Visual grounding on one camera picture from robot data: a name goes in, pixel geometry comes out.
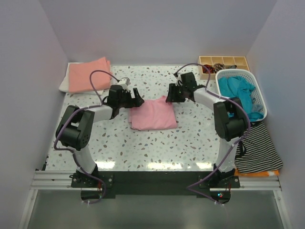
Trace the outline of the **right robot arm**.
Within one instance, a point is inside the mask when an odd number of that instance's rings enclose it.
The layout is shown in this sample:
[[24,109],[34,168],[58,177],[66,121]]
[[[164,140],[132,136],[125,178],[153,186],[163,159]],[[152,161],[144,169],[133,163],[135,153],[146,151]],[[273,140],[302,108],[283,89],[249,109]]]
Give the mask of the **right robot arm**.
[[238,97],[228,98],[216,94],[207,85],[198,84],[192,72],[174,74],[175,83],[169,84],[167,103],[183,103],[186,99],[202,104],[214,114],[215,131],[220,137],[220,146],[212,176],[213,184],[224,187],[229,182],[228,172],[235,169],[234,157],[239,142],[250,130],[250,120]]

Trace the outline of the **pink t shirt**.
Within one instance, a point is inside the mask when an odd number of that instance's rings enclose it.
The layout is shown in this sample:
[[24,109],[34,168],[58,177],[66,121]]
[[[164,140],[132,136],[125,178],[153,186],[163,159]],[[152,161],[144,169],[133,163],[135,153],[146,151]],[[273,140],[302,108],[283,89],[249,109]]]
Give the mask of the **pink t shirt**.
[[129,110],[128,122],[138,131],[166,130],[178,127],[173,105],[166,96],[156,100],[145,100],[140,107]]

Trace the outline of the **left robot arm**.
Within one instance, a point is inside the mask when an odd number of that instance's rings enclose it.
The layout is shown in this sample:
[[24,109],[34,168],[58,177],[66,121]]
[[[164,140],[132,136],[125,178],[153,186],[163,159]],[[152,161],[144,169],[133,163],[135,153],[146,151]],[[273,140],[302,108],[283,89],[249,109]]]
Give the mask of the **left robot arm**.
[[121,108],[130,109],[143,105],[144,100],[138,89],[132,90],[133,92],[120,84],[112,85],[108,96],[101,99],[98,105],[69,105],[58,124],[53,147],[57,151],[72,153],[78,171],[83,173],[81,180],[88,187],[96,186],[99,181],[97,165],[88,147],[93,124],[114,119]]

